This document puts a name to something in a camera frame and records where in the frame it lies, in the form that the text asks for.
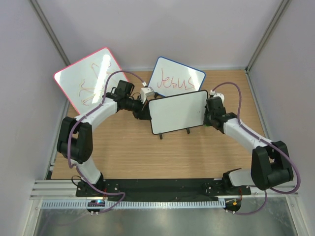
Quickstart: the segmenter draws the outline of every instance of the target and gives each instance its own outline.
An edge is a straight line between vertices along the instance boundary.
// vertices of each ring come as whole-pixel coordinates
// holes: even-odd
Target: whiteboard
[[[108,76],[118,70],[121,68],[112,53],[108,48],[102,48],[58,71],[54,78],[74,109],[84,114],[101,102]],[[127,81],[124,73],[110,79],[107,91],[116,87],[119,80]]]
[[[202,125],[207,98],[208,92],[202,90],[151,100],[152,133],[161,134]]]
[[[149,86],[162,96],[172,96],[200,90],[205,77],[205,72],[201,70],[159,57]]]

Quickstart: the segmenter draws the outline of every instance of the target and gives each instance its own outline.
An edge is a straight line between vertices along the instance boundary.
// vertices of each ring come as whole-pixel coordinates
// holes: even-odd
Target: white connector block
[[[210,96],[213,96],[213,97],[220,97],[222,100],[222,104],[224,104],[224,95],[222,93],[218,93],[213,90],[210,90],[209,94]]]
[[[145,103],[150,96],[154,96],[154,91],[151,87],[144,87],[140,89],[140,97],[142,103]]]

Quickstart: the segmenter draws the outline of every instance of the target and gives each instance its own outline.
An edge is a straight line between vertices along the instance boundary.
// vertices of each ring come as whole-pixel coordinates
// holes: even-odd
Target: wooden tabletop
[[[149,81],[151,71],[136,72]],[[138,79],[127,75],[139,91]],[[202,89],[231,81],[242,91],[241,119],[249,127],[263,134],[252,94],[243,70],[206,71]],[[232,85],[217,89],[225,96],[227,112],[237,113],[238,92]],[[68,116],[77,113],[69,107]],[[96,167],[104,178],[211,178],[222,177],[226,171],[251,167],[251,153],[212,127],[199,126],[158,135],[151,132],[150,121],[136,120],[132,112],[119,111],[103,122],[93,133],[92,153]],[[70,179],[76,175],[58,153],[52,179]]]

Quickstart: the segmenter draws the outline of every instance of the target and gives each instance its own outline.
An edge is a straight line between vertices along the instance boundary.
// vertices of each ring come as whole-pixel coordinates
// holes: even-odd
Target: black mounting plate
[[[85,184],[78,183],[77,197],[103,197],[94,190],[87,191]],[[125,192],[128,202],[204,202],[216,201],[219,196],[250,195],[246,186],[226,188],[221,179],[180,178],[180,179],[107,179],[105,190],[109,193]],[[108,196],[117,201],[120,196]]]

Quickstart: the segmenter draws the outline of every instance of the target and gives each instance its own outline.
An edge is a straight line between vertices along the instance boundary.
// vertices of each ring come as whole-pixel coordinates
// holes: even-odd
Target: purple cable
[[[111,207],[107,208],[107,209],[104,209],[104,210],[100,210],[98,213],[101,214],[101,213],[105,213],[105,212],[108,212],[110,211],[111,209],[113,209],[115,206],[117,206],[126,196],[125,192],[119,192],[119,193],[107,193],[107,192],[104,192],[104,191],[101,191],[97,188],[95,188],[95,186],[93,184],[91,184],[84,176],[83,174],[80,172],[80,170],[77,168],[77,172],[79,173],[79,175],[84,179],[84,181],[86,183],[89,184],[89,186],[94,189],[96,192],[99,192],[101,194],[106,194],[106,195],[109,195],[109,196],[117,196],[117,195],[122,195],[122,197],[115,203],[113,204]]]
[[[239,105],[238,105],[238,110],[237,110],[237,120],[238,120],[238,123],[240,124],[241,128],[244,129],[247,133],[249,133],[250,135],[252,135],[253,137],[255,137],[256,139],[262,141],[264,144],[270,146],[271,148],[273,148],[274,150],[276,150],[278,153],[280,153],[281,156],[283,156],[289,163],[290,165],[292,166],[292,168],[294,169],[295,173],[296,173],[296,179],[297,179],[297,182],[296,182],[296,186],[288,191],[288,192],[283,192],[283,191],[280,191],[280,190],[277,190],[277,189],[274,189],[274,188],[270,188],[271,190],[277,192],[277,193],[282,193],[282,194],[291,194],[291,193],[295,193],[300,185],[301,185],[301,176],[300,176],[300,173],[297,169],[297,166],[293,163],[293,161],[283,152],[281,151],[279,148],[277,148],[276,146],[274,146],[273,144],[271,144],[270,142],[264,140],[264,139],[260,139],[259,136],[257,136],[256,134],[254,134],[253,132],[251,132],[249,129],[247,129],[245,126],[243,126],[241,124],[241,118],[240,118],[240,113],[241,113],[241,105],[242,105],[242,93],[241,93],[241,89],[240,87],[236,84],[236,83],[233,83],[233,82],[224,82],[224,83],[221,83],[219,85],[217,85],[212,91],[216,90],[218,87],[222,86],[222,85],[226,85],[226,84],[230,84],[230,85],[234,85],[237,90],[238,90],[238,94],[239,94]]]
[[[261,211],[261,210],[265,207],[265,205],[266,205],[266,203],[267,203],[267,199],[268,199],[267,191],[264,190],[264,192],[265,192],[265,201],[264,201],[264,203],[261,205],[260,208],[258,208],[257,210],[254,210],[254,211],[252,211],[252,212],[247,212],[247,213],[235,212],[234,214],[235,214],[235,215],[253,215],[253,214],[255,214],[255,213]]]

